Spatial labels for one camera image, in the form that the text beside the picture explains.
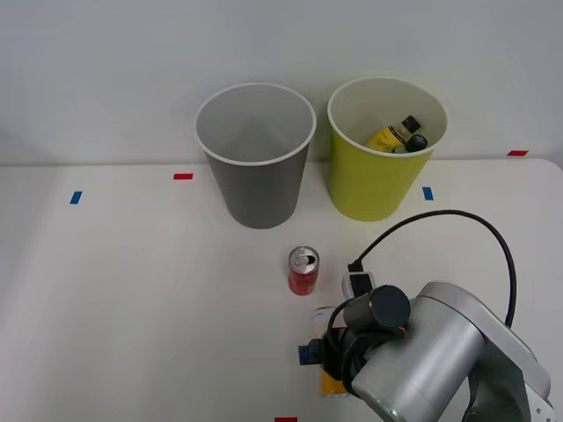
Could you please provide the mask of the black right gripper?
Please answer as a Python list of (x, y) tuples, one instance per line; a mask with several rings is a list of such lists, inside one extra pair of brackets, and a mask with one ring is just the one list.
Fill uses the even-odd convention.
[(300, 366), (321, 365), (335, 380), (351, 382), (355, 375), (353, 358), (345, 354), (355, 341), (356, 335), (347, 327), (331, 328), (323, 338), (314, 338), (298, 347)]

